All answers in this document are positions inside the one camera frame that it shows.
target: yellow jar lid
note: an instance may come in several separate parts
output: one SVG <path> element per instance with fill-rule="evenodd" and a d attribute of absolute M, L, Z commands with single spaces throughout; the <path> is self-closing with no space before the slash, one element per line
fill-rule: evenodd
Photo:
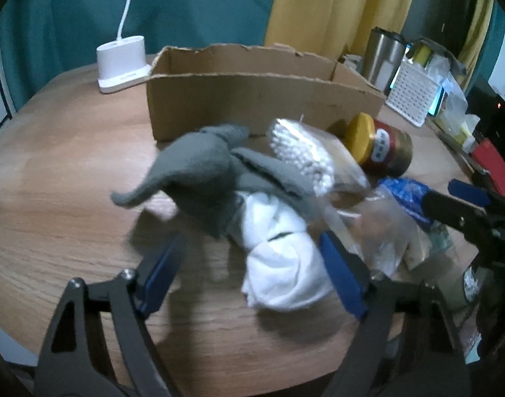
<path fill-rule="evenodd" d="M 363 164 L 372 152 L 376 128 L 372 116 L 360 113 L 351 120 L 343 139 L 344 146 L 357 164 Z"/>

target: white charging base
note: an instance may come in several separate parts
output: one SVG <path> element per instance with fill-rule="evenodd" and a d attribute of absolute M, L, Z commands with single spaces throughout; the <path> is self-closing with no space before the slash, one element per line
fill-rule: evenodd
<path fill-rule="evenodd" d="M 132 36 L 105 43 L 96 49 L 98 86 L 111 94 L 146 81 L 151 66 L 146 62 L 143 36 Z"/>

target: wooden table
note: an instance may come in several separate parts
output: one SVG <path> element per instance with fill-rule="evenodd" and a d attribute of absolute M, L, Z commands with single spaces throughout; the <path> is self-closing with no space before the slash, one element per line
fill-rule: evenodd
<path fill-rule="evenodd" d="M 179 228 L 190 256 L 147 325 L 185 395 L 255 395 L 336 370 L 357 325 L 335 294 L 309 310 L 254 312 L 240 293 L 235 245 L 200 233 L 164 195 L 145 208 L 113 205 L 109 192 L 136 186 L 158 150 L 145 87 L 101 95 L 96 79 L 94 66 L 59 75 L 0 132 L 0 326 L 38 353 L 68 279 L 108 280 Z M 407 176 L 441 192 L 465 179 L 429 128 L 386 108 L 379 118 L 413 138 Z M 465 269 L 476 250 L 452 237 Z M 125 380 L 110 317 L 104 327 Z"/>

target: white plastic basket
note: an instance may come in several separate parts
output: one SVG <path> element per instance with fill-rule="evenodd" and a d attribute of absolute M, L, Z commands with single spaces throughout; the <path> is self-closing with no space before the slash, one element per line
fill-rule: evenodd
<path fill-rule="evenodd" d="M 402 61 L 386 104 L 416 127 L 421 127 L 438 90 L 438 84 L 424 71 L 408 61 Z"/>

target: bolt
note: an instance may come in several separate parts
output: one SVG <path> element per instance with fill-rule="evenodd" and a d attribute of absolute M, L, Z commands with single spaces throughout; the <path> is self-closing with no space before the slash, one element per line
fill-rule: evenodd
<path fill-rule="evenodd" d="M 70 279 L 69 284 L 72 285 L 73 288 L 81 288 L 85 282 L 80 277 L 73 277 Z"/>
<path fill-rule="evenodd" d="M 133 269 L 123 269 L 120 276 L 126 281 L 132 281 L 135 278 L 136 272 Z"/>
<path fill-rule="evenodd" d="M 385 274 L 381 270 L 372 270 L 370 273 L 370 279 L 373 281 L 382 281 Z"/>

